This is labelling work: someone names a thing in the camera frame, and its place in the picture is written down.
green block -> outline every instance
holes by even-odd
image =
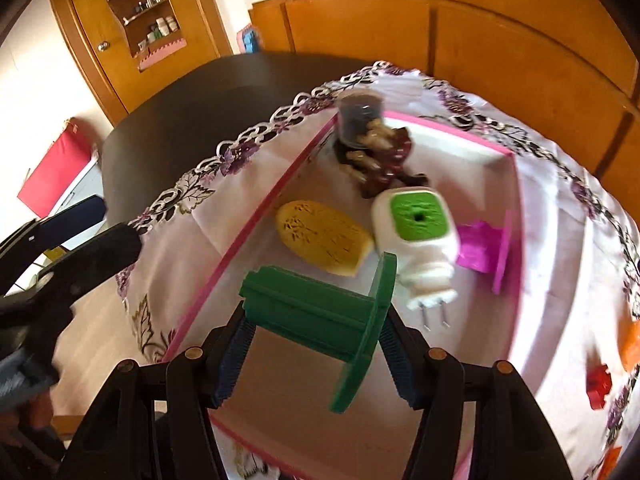
[[[396,232],[407,242],[441,238],[449,230],[440,200],[432,193],[398,194],[391,199],[390,208]]]
[[[247,274],[240,288],[249,321],[345,363],[330,409],[346,410],[373,358],[396,282],[396,256],[383,253],[368,296],[279,267]]]

green square label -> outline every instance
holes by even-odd
[[[407,242],[441,238],[449,230],[440,200],[429,192],[402,193],[390,202],[396,232]]]

human hand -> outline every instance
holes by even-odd
[[[25,407],[27,422],[34,430],[43,430],[53,418],[53,404],[48,392],[36,396]],[[20,414],[17,410],[0,413],[0,444],[20,446],[20,443],[12,437],[12,431],[20,423]]]

black table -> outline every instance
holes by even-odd
[[[314,54],[222,57],[178,79],[129,114],[102,149],[110,225],[138,216],[221,140],[268,121],[299,92],[370,62]]]

door frame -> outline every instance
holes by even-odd
[[[84,33],[80,18],[72,0],[49,0],[58,27],[78,70],[91,90],[98,105],[115,128],[127,116],[127,109],[120,101],[100,61]],[[233,54],[220,11],[215,0],[196,0],[209,39],[217,56]]]

